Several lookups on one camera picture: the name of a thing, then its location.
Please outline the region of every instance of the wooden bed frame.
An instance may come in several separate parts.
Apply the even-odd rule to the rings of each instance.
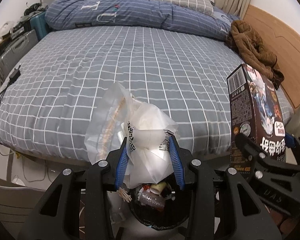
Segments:
[[[249,5],[245,21],[261,35],[278,58],[284,74],[283,90],[296,110],[300,105],[300,35],[271,14]]]

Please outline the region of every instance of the white plastic bag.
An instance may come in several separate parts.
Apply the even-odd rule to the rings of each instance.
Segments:
[[[4,35],[7,35],[13,27],[14,27],[14,22],[13,21],[7,21],[7,22],[5,22],[2,25],[2,27],[0,28],[0,40],[3,39],[2,37]]]
[[[178,124],[157,106],[134,99],[122,85],[114,83],[94,111],[84,142],[94,164],[119,149],[123,136],[127,136],[129,163],[124,182],[135,188],[142,183],[158,183],[173,173],[169,137],[177,130]]]

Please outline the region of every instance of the barcode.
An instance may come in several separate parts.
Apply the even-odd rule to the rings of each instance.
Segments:
[[[173,132],[171,132],[170,130],[164,130],[164,133],[166,134],[166,138],[165,140],[159,145],[159,150],[162,151],[168,151],[169,150],[169,138],[170,136],[174,135]]]
[[[162,151],[169,150],[169,139],[165,139],[162,143],[160,143],[159,150],[162,150]]]
[[[246,83],[242,67],[240,67],[236,72],[233,73],[231,77],[228,78],[229,94],[232,94],[238,88]]]

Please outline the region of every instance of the cardboard box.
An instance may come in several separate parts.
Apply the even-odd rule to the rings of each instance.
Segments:
[[[247,178],[251,162],[242,156],[234,138],[243,133],[276,160],[284,161],[285,131],[277,94],[270,80],[247,64],[227,78],[231,108],[230,167]]]

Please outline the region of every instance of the gray plaid bed sheet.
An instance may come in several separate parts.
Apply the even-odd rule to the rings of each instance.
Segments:
[[[5,93],[0,143],[89,161],[84,137],[92,112],[118,81],[179,124],[181,147],[224,152],[230,145],[226,78],[241,62],[223,42],[155,28],[50,33],[21,59],[21,76]],[[277,95],[286,123],[293,111],[282,90]]]

